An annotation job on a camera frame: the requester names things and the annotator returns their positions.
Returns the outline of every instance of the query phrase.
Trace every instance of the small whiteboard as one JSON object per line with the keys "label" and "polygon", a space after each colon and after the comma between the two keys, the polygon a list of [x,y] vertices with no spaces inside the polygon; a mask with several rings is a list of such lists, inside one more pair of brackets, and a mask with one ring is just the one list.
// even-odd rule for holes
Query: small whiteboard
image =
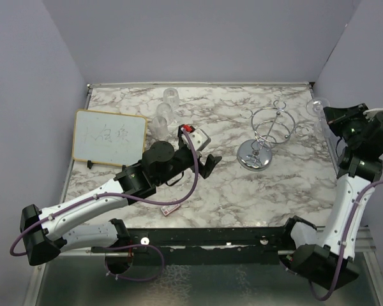
{"label": "small whiteboard", "polygon": [[146,125],[142,116],[78,110],[72,157],[98,164],[134,164],[142,159]]}

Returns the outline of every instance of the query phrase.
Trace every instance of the round metal base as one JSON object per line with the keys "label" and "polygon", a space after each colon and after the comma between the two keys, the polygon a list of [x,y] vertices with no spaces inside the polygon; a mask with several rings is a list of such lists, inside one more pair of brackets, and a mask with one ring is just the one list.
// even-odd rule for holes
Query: round metal base
{"label": "round metal base", "polygon": [[265,143],[251,139],[240,145],[237,151],[239,163],[250,171],[262,171],[268,168],[273,158],[273,152]]}

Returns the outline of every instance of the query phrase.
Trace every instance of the wall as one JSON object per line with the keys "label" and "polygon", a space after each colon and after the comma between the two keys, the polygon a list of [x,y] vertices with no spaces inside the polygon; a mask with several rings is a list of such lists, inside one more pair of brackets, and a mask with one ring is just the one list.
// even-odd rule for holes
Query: wall
{"label": "wall", "polygon": [[42,2],[0,0],[0,306],[24,300],[31,267],[9,255],[10,244],[23,207],[57,203],[85,96]]}
{"label": "wall", "polygon": [[359,0],[43,0],[89,83],[315,81]]}
{"label": "wall", "polygon": [[[383,0],[361,2],[314,89],[333,106],[383,107]],[[371,197],[364,222],[372,231],[383,270],[383,186]]]}

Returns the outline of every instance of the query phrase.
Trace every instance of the white marble pattern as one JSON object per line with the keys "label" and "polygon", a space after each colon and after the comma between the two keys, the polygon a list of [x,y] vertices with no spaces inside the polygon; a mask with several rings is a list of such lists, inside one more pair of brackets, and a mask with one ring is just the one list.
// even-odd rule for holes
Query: white marble pattern
{"label": "white marble pattern", "polygon": [[[152,119],[156,106],[163,101],[165,88],[95,88],[89,109],[142,114]],[[243,108],[255,111],[280,99],[287,103],[286,110],[298,123],[312,129],[312,118],[305,109],[311,99],[306,86],[178,87],[177,90],[181,98],[176,112],[180,123],[200,127],[212,139],[203,151],[202,160],[209,153],[222,156],[223,160],[208,179],[199,180],[189,200],[167,217],[157,206],[136,203],[88,223],[118,218],[130,228],[280,226],[287,218],[298,215],[318,226],[325,225],[334,200],[336,179],[323,141],[312,133],[292,136],[288,143],[274,149],[273,162],[262,172],[248,171],[236,160],[240,144],[253,138],[249,120],[240,117]],[[176,125],[171,125],[169,141],[173,145],[177,143],[176,129]],[[146,148],[154,141],[148,131]],[[119,171],[118,167],[99,164],[90,170],[86,163],[76,162],[66,200],[98,187]],[[174,187],[161,186],[150,198],[160,201],[181,198],[192,186],[192,175],[187,170],[180,183]]]}

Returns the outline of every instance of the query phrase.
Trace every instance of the whiteboard wooden frame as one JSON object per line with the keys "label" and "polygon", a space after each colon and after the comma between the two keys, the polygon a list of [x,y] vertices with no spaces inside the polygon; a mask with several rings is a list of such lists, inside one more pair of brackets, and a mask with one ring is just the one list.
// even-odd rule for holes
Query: whiteboard wooden frame
{"label": "whiteboard wooden frame", "polygon": [[[83,109],[83,108],[80,108],[78,109],[76,112],[75,112],[75,120],[74,120],[74,133],[73,133],[73,139],[72,139],[72,158],[74,161],[83,161],[83,162],[88,162],[89,159],[77,159],[75,158],[74,156],[74,149],[75,149],[75,130],[76,130],[76,126],[77,126],[77,114],[79,112],[92,112],[92,113],[106,113],[106,114],[109,114],[109,115],[121,115],[121,116],[130,116],[130,117],[139,117],[139,118],[143,118],[145,119],[145,133],[144,133],[144,139],[143,139],[143,148],[142,148],[142,152],[145,152],[145,146],[146,146],[146,132],[147,132],[147,118],[145,116],[142,116],[142,115],[132,115],[132,114],[128,114],[128,113],[112,113],[112,112],[103,112],[103,111],[97,111],[97,110],[86,110],[86,109]],[[109,166],[122,166],[121,164],[114,164],[114,163],[104,163],[103,161],[93,161],[91,159],[91,162],[94,163],[94,164],[107,164]]]}

